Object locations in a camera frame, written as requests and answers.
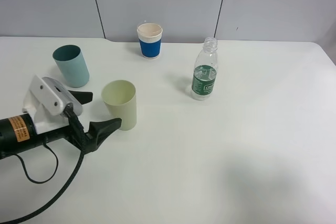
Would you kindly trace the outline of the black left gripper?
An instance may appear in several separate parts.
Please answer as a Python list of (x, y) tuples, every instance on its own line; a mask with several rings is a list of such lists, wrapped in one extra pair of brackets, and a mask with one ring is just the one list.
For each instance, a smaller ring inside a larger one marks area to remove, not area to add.
[[(82, 105), (90, 103), (93, 100), (92, 92), (71, 91), (71, 95)], [(56, 140), (65, 139), (71, 145), (82, 150), (84, 144), (85, 153), (95, 152), (100, 145), (116, 130), (121, 127), (122, 120), (120, 118), (110, 119), (102, 122), (90, 122), (88, 136), (84, 133), (83, 140), (79, 135), (79, 130), (84, 132), (82, 125), (65, 126), (56, 130), (52, 130), (43, 134), (38, 134), (28, 141), (28, 149), (42, 146), (43, 143), (50, 143)]]

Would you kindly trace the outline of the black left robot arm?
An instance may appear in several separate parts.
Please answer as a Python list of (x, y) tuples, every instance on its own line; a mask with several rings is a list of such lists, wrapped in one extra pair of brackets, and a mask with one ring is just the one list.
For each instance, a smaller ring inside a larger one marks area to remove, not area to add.
[(92, 101), (92, 92), (57, 88), (54, 94), (28, 91), (23, 113), (1, 120), (1, 158), (46, 145), (59, 139), (67, 140), (85, 154), (96, 151), (103, 141), (121, 127), (120, 118), (90, 122), (84, 131), (78, 117), (84, 104)]

